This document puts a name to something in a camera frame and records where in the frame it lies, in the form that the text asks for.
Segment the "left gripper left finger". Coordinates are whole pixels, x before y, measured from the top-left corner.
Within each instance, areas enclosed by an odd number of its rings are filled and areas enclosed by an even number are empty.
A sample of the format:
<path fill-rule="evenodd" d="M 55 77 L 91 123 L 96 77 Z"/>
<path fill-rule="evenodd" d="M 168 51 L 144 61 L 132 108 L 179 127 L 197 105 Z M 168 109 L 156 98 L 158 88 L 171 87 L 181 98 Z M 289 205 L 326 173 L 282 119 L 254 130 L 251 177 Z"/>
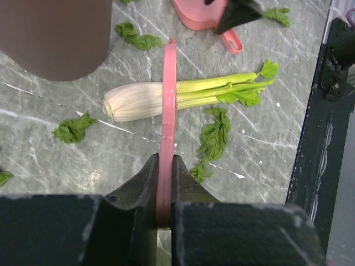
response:
<path fill-rule="evenodd" d="M 134 177 L 106 196 L 119 211 L 112 236 L 113 246 L 120 253 L 119 265 L 156 264 L 158 169 L 159 154 L 156 153 Z"/>

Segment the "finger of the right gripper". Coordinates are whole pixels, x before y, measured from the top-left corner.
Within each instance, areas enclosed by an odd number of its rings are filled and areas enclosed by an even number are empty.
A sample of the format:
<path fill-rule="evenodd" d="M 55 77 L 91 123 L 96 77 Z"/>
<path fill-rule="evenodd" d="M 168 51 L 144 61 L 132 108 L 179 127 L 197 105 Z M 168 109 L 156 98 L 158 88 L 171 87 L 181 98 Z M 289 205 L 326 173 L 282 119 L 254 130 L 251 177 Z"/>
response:
<path fill-rule="evenodd" d="M 249 22 L 256 21 L 263 17 L 261 6 L 253 0 L 229 0 L 217 24 L 216 34 L 223 34 L 226 31 Z"/>

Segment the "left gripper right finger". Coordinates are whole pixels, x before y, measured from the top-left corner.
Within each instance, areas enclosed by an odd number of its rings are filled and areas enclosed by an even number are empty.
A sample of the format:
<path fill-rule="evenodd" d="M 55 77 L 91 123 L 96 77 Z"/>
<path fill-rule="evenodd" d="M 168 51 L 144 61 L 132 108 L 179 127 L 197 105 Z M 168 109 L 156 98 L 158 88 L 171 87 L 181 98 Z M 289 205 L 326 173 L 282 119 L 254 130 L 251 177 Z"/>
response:
<path fill-rule="evenodd" d="M 221 203 L 190 175 L 181 156 L 174 155 L 172 162 L 171 204 L 174 205 L 178 202 Z"/>

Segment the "pink dustpan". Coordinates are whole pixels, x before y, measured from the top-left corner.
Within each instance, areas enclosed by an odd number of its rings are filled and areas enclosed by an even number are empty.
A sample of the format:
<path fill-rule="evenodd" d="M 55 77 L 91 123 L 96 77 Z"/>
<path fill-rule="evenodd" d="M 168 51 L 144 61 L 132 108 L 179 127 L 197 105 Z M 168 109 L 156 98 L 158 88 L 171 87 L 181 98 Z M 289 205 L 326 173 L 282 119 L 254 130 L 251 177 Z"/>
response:
<path fill-rule="evenodd" d="M 191 30 L 217 29 L 217 24 L 227 5 L 227 1 L 216 0 L 209 6 L 203 0 L 172 0 L 173 6 L 184 26 Z M 233 29 L 220 34 L 228 51 L 237 55 L 244 46 Z"/>

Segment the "pink hand brush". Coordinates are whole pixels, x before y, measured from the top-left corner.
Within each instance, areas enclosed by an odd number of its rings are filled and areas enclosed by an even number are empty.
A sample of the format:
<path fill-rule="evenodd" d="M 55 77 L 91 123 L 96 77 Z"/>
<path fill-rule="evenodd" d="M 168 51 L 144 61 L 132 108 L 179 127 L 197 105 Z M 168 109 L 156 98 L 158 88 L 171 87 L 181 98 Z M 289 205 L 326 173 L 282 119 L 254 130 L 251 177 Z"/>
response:
<path fill-rule="evenodd" d="M 155 219 L 157 229 L 169 230 L 171 220 L 171 182 L 176 128 L 176 40 L 164 46 L 162 135 L 156 190 Z"/>

